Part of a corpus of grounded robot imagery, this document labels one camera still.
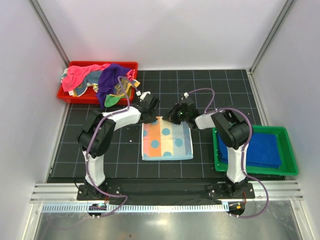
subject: blue towel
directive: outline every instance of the blue towel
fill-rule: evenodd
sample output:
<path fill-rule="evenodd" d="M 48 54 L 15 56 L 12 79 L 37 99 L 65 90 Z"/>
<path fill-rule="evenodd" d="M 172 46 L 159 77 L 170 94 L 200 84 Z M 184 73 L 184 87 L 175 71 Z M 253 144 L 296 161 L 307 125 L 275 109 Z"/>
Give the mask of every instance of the blue towel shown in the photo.
<path fill-rule="evenodd" d="M 219 134 L 218 151 L 220 161 L 227 164 L 227 146 L 222 142 Z M 253 134 L 246 152 L 246 165 L 278 169 L 281 165 L 281 158 L 278 151 L 277 137 L 274 134 L 267 133 Z"/>

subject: black mounting plate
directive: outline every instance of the black mounting plate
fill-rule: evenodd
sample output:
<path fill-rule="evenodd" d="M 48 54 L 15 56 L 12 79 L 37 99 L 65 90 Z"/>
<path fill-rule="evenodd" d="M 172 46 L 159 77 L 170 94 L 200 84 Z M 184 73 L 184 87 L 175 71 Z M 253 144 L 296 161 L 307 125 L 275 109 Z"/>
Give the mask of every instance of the black mounting plate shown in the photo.
<path fill-rule="evenodd" d="M 105 183 L 99 187 L 110 194 L 128 195 L 126 205 L 214 205 L 221 204 L 220 201 L 214 201 L 214 199 L 231 199 L 224 191 L 225 183 L 212 178 L 107 178 Z M 106 199 L 103 195 L 100 198 L 93 198 L 92 191 L 89 193 L 88 191 L 85 192 L 85 188 L 84 185 L 79 186 L 78 201 L 104 201 Z M 217 190 L 217 197 L 212 198 L 209 196 L 212 190 Z M 255 197 L 251 183 L 248 183 L 245 194 L 247 199 Z M 123 198 L 116 199 L 110 197 L 109 201 L 110 204 L 117 205 L 123 201 Z"/>
<path fill-rule="evenodd" d="M 254 188 L 249 182 L 246 188 L 243 190 L 245 192 L 246 199 L 254 199 L 256 197 Z M 226 183 L 210 183 L 208 186 L 208 195 L 212 200 L 218 199 L 243 199 L 243 195 L 238 197 L 230 197 L 226 190 Z"/>

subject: white panel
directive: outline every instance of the white panel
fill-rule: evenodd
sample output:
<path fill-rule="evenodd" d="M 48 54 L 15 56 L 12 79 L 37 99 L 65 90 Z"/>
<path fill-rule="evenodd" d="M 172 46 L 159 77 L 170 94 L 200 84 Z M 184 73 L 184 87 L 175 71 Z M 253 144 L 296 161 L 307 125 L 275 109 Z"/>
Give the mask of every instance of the white panel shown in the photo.
<path fill-rule="evenodd" d="M 39 0 L 71 61 L 251 67 L 285 0 Z"/>
<path fill-rule="evenodd" d="M 44 182 L 64 104 L 63 62 L 26 0 L 0 8 L 0 235 L 21 239 L 35 183 Z"/>
<path fill-rule="evenodd" d="M 320 226 L 319 22 L 320 2 L 297 0 L 254 73 L 269 123 L 288 130 L 314 231 Z"/>

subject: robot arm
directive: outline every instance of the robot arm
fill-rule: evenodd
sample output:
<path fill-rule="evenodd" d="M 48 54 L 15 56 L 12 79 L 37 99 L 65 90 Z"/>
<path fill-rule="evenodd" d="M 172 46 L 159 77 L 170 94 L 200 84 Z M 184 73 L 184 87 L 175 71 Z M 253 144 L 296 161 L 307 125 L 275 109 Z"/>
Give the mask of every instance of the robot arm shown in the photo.
<path fill-rule="evenodd" d="M 104 154 L 110 146 L 114 131 L 129 124 L 155 122 L 155 110 L 158 106 L 159 99 L 151 95 L 150 92 L 144 92 L 139 98 L 139 103 L 130 106 L 128 111 L 122 109 L 114 112 L 92 111 L 89 113 L 78 137 L 78 142 L 82 145 L 83 155 L 87 153 L 87 148 L 100 120 L 107 115 L 111 115 L 101 125 L 88 153 L 88 169 L 97 186 L 101 185 L 106 178 L 104 174 Z M 203 130 L 216 127 L 222 141 L 227 146 L 229 163 L 226 174 L 227 191 L 231 197 L 243 193 L 248 179 L 242 170 L 241 154 L 243 144 L 249 137 L 249 126 L 240 114 L 232 110 L 225 110 L 200 115 L 192 98 L 185 93 L 181 102 L 175 104 L 172 110 L 162 119 L 174 124 L 180 124 L 182 121 L 187 122 L 191 129 Z M 248 145 L 244 150 L 244 170 L 246 170 L 247 148 Z M 85 179 L 93 185 L 87 174 Z"/>
<path fill-rule="evenodd" d="M 83 130 L 78 136 L 78 142 L 82 145 L 84 157 L 86 157 L 87 148 L 96 126 L 103 117 L 111 115 L 101 125 L 88 153 L 88 169 L 97 186 L 100 186 L 106 179 L 104 174 L 104 154 L 110 146 L 114 131 L 130 124 L 155 122 L 157 120 L 155 110 L 159 107 L 159 102 L 159 99 L 151 95 L 150 92 L 144 92 L 139 98 L 139 103 L 133 104 L 127 111 L 121 109 L 100 113 L 97 110 L 93 110 L 88 114 Z M 85 180 L 93 185 L 88 173 L 86 173 Z"/>
<path fill-rule="evenodd" d="M 191 129 L 204 130 L 216 127 L 223 143 L 227 146 L 228 170 L 226 173 L 227 191 L 231 197 L 239 196 L 248 184 L 246 172 L 246 158 L 248 140 L 251 126 L 248 126 L 243 116 L 232 110 L 212 111 L 206 114 L 199 114 L 196 104 L 192 98 L 185 93 L 181 102 L 175 104 L 172 110 L 162 118 L 174 124 L 186 122 Z"/>

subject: green plastic bin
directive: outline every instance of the green plastic bin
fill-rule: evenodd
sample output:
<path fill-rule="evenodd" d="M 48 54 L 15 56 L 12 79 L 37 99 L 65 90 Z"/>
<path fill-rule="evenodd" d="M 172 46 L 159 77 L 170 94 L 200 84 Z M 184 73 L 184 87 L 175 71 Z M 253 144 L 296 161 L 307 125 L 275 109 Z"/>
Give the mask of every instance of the green plastic bin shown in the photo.
<path fill-rule="evenodd" d="M 292 151 L 288 132 L 281 126 L 253 126 L 255 133 L 262 134 L 274 134 L 276 136 L 276 142 L 278 145 L 278 151 L 281 158 L 281 166 L 277 168 L 271 167 L 258 167 L 247 166 L 246 171 L 249 174 L 270 174 L 270 175 L 283 175 L 283 176 L 295 176 L 298 174 L 298 167 L 296 159 Z M 226 172 L 228 170 L 228 164 L 220 161 L 218 153 L 218 133 L 216 128 L 213 131 L 213 151 L 214 151 L 214 166 L 218 172 Z"/>

